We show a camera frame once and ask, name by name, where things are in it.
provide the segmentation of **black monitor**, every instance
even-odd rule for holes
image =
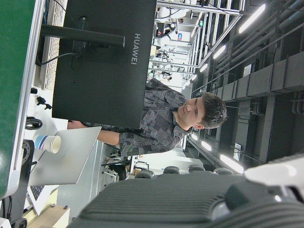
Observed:
[[[59,54],[76,55],[58,59],[54,118],[140,128],[155,8],[155,0],[68,1],[65,28],[114,36],[60,39]]]

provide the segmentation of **man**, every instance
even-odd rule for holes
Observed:
[[[119,145],[121,156],[160,153],[172,150],[192,128],[216,128],[226,120],[224,102],[211,93],[186,100],[175,90],[153,78],[146,85],[140,129],[105,124],[97,139]],[[68,123],[68,129],[86,127],[79,121]]]

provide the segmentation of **white paper cup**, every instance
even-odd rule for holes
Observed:
[[[58,135],[37,135],[33,141],[35,148],[51,153],[57,153],[61,146],[61,138]]]

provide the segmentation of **ear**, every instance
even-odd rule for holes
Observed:
[[[196,124],[196,125],[194,125],[193,127],[195,127],[196,129],[204,129],[205,127],[203,126],[203,125],[201,125],[201,124]]]

